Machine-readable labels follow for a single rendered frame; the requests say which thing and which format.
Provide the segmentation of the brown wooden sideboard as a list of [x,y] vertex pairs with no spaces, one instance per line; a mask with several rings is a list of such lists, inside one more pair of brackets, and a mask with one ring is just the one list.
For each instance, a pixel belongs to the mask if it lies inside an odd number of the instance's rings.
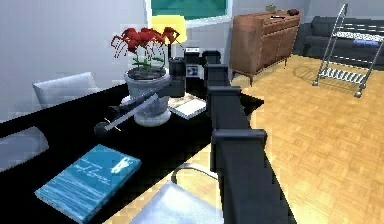
[[291,56],[301,13],[290,16],[287,11],[260,12],[233,18],[229,68],[231,75],[253,78]]

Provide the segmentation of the yellow table lamp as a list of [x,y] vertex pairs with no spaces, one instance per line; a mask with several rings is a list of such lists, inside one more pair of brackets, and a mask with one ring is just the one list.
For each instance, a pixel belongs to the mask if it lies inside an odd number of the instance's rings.
[[156,15],[151,17],[150,27],[159,31],[165,38],[168,58],[173,58],[173,46],[183,47],[187,41],[186,20],[181,15]]

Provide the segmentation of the metal rack trolley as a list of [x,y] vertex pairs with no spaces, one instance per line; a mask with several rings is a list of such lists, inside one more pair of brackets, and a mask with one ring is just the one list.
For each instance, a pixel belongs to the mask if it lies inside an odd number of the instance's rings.
[[[348,12],[348,4],[344,3],[341,7],[336,21],[331,32],[322,62],[319,66],[316,78],[313,80],[312,85],[317,86],[320,79],[332,78],[339,81],[344,81],[352,84],[358,84],[359,89],[355,92],[354,96],[360,98],[362,91],[366,88],[366,83],[371,75],[374,65],[379,57],[379,54],[384,47],[384,27],[380,26],[363,26],[347,24],[344,22]],[[338,38],[346,39],[364,39],[379,42],[379,47],[374,59],[370,62],[370,67],[366,69],[365,74],[360,74],[342,69],[336,69],[329,66],[332,63],[332,53],[337,43]]]

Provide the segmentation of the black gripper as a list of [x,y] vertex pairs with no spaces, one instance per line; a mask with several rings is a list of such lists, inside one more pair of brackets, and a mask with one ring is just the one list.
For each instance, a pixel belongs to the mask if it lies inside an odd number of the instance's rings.
[[148,116],[155,116],[167,110],[167,97],[183,97],[186,90],[186,64],[183,58],[172,58],[169,60],[170,80],[161,89],[145,91],[138,96],[133,96],[129,100],[118,106],[107,108],[108,116],[120,116],[112,122],[99,122],[95,125],[94,132],[98,136],[105,135],[108,131],[116,128],[136,113]]

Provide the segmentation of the dark grey sofa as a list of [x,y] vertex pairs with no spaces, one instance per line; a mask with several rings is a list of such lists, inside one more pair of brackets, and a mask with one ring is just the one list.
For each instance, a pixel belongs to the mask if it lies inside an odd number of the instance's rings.
[[[304,24],[302,56],[323,58],[335,21],[335,17],[315,16],[311,23]],[[354,25],[384,27],[384,20],[346,18],[344,22]],[[369,68],[377,50],[377,46],[356,45],[353,39],[338,38],[331,60]]]

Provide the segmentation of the red flowers in grey pot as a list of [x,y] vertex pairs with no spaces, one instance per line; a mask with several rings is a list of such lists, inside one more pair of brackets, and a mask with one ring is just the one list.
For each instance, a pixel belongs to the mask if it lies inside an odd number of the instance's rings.
[[[139,31],[127,28],[120,35],[115,35],[111,42],[115,50],[114,57],[132,54],[131,68],[124,74],[128,86],[129,96],[138,96],[148,90],[164,87],[170,80],[166,61],[169,59],[165,53],[165,38],[153,28],[143,27]],[[171,116],[168,109],[155,116],[136,113],[135,122],[144,127],[155,127],[166,123]]]

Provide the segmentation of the black dining table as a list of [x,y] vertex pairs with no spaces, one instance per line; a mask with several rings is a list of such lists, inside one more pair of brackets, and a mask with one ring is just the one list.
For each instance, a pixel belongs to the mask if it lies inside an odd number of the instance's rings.
[[34,191],[97,144],[142,160],[142,166],[89,224],[103,224],[124,206],[211,143],[212,123],[202,113],[190,120],[177,115],[159,127],[129,119],[102,137],[94,126],[107,108],[128,95],[125,84],[0,124],[0,138],[30,126],[39,128],[49,149],[0,172],[0,224],[77,224],[39,200]]

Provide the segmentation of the blue book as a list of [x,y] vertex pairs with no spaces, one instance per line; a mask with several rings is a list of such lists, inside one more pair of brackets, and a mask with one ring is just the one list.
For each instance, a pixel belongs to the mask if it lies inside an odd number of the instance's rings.
[[98,144],[35,195],[77,224],[87,224],[141,164],[138,158]]

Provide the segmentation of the blue object on rack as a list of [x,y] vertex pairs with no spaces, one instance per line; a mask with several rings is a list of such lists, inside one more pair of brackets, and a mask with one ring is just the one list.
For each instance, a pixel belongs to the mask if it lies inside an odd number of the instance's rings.
[[354,47],[379,47],[379,42],[373,40],[355,39],[353,41]]

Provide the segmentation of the white book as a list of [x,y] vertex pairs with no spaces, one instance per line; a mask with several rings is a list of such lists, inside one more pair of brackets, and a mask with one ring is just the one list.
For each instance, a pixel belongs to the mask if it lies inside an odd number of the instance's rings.
[[206,110],[206,101],[192,94],[186,93],[183,97],[170,98],[168,107],[171,112],[184,119],[191,119]]

